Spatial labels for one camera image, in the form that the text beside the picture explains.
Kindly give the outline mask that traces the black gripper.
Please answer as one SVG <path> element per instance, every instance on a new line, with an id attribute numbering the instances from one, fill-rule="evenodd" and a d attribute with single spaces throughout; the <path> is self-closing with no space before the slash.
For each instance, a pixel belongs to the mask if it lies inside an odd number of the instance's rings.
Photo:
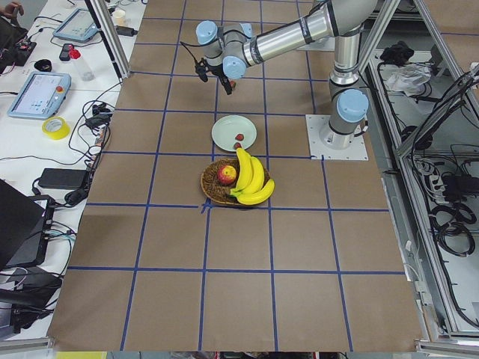
<path id="1" fill-rule="evenodd" d="M 225 93 L 227 95 L 231 95 L 233 92 L 233 87 L 229 78 L 225 75 L 222 65 L 220 64 L 213 66 L 209 64 L 207 67 L 209 72 L 220 80 L 221 85 L 225 90 Z"/>

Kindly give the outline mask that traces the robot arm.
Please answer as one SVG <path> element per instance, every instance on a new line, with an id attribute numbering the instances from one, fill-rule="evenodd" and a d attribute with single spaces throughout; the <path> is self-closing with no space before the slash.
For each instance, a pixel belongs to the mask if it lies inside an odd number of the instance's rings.
<path id="1" fill-rule="evenodd" d="M 329 76 L 333 112 L 319 135 L 327 147 L 345 150 L 360 136 L 356 129 L 364 122 L 369 106 L 355 85 L 360 77 L 363 24 L 376 5 L 376 1 L 317 1 L 305 16 L 261 34 L 255 34 L 249 23 L 218 26 L 205 20 L 195 29 L 198 46 L 204 51 L 195 61 L 195 72 L 203 82 L 212 73 L 225 92 L 231 93 L 231 81 L 241 79 L 249 67 L 326 38 L 334 39 L 334 67 Z"/>

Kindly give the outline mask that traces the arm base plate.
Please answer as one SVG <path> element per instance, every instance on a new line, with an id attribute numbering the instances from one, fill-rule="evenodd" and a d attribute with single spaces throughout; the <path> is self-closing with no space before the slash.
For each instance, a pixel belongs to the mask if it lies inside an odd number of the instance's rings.
<path id="1" fill-rule="evenodd" d="M 329 126 L 329 115 L 306 114 L 306 128 L 310 157 L 330 161 L 367 161 L 368 154 L 362 136 L 356 137 L 360 126 L 353 134 L 339 135 Z"/>

